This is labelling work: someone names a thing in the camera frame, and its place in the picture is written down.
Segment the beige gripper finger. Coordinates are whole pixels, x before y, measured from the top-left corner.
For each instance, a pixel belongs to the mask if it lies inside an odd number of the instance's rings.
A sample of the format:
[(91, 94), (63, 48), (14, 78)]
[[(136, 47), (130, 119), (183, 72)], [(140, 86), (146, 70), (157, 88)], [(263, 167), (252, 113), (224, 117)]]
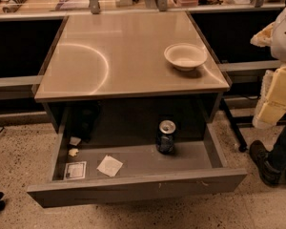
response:
[(273, 127), (286, 113), (286, 64), (267, 70), (262, 79), (260, 99), (255, 107), (253, 125), (258, 129)]
[(273, 27), (275, 23), (270, 23), (263, 30), (255, 34), (250, 43), (257, 47), (270, 47), (273, 40)]

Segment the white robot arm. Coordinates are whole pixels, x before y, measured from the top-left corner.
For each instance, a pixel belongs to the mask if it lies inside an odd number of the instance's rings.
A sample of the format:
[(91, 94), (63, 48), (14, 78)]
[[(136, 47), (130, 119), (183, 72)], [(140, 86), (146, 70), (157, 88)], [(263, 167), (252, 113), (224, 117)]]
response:
[(286, 113), (286, 7), (276, 21), (255, 34), (250, 43), (269, 47), (271, 56), (282, 63), (274, 72), (266, 71), (255, 107), (253, 125), (267, 129), (275, 126)]

